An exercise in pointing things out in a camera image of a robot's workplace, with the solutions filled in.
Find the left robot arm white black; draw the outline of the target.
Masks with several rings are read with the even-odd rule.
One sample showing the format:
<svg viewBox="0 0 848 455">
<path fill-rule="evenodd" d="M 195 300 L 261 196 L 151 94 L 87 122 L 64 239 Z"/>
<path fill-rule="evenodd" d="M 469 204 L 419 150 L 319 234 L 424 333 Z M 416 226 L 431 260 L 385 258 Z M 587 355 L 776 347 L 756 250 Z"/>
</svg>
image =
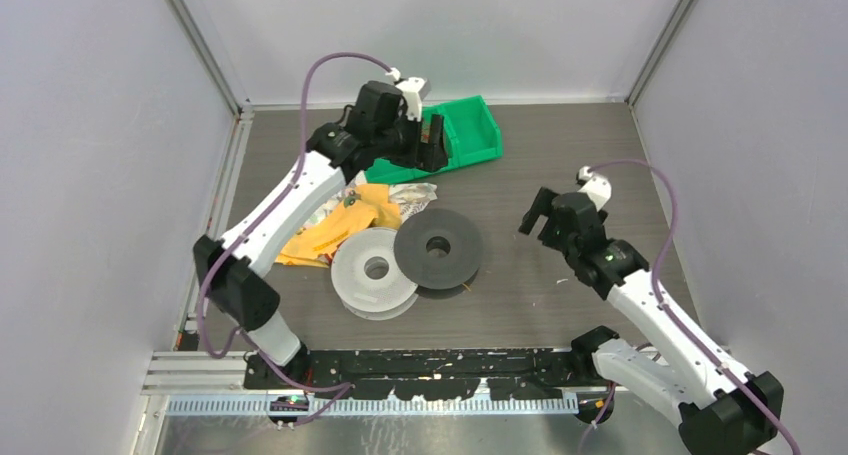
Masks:
<svg viewBox="0 0 848 455">
<path fill-rule="evenodd" d="M 325 123 L 279 184 L 218 239 L 193 247 L 200 304 L 228 315 L 270 359 L 280 387 L 298 387 L 307 373 L 301 340 L 279 313 L 280 296 L 266 281 L 278 254 L 313 213 L 376 160 L 436 172 L 448 163 L 443 121 L 423 119 L 430 83 L 421 77 L 369 81 L 342 121 Z"/>
</svg>

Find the dark grey cable spool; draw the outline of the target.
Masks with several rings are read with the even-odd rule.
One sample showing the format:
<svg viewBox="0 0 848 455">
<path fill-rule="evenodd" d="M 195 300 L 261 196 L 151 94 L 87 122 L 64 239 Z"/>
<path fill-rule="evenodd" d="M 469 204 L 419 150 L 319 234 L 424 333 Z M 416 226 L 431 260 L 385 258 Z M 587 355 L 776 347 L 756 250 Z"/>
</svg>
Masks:
<svg viewBox="0 0 848 455">
<path fill-rule="evenodd" d="M 447 299 L 468 291 L 482 264 L 484 240 L 466 216 L 444 208 L 425 209 L 397 230 L 394 253 L 417 294 Z"/>
</svg>

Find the white plastic cable spool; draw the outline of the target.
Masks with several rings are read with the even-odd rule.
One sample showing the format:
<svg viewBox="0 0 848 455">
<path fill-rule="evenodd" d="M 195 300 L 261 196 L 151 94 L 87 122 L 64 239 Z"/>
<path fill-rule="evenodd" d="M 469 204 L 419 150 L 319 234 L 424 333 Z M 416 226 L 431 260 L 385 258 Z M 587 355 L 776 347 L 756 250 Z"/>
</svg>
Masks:
<svg viewBox="0 0 848 455">
<path fill-rule="evenodd" d="M 374 227 L 346 239 L 330 265 L 342 304 L 371 321 L 398 317 L 417 301 L 418 285 L 400 270 L 394 253 L 397 231 Z"/>
</svg>

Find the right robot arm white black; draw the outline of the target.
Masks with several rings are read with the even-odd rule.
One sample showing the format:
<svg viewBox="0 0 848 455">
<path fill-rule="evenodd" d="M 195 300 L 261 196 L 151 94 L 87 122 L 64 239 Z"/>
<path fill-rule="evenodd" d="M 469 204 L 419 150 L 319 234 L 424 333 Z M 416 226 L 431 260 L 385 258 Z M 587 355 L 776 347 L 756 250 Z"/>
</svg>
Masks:
<svg viewBox="0 0 848 455">
<path fill-rule="evenodd" d="M 612 329 L 575 339 L 571 372 L 584 385 L 606 379 L 663 415 L 691 454 L 752 454 L 778 434 L 784 389 L 712 341 L 656 280 L 647 260 L 607 236 L 602 206 L 609 189 L 559 194 L 542 187 L 519 230 L 546 219 L 539 241 L 560 252 L 576 278 L 624 314 L 663 357 L 655 362 Z"/>
</svg>

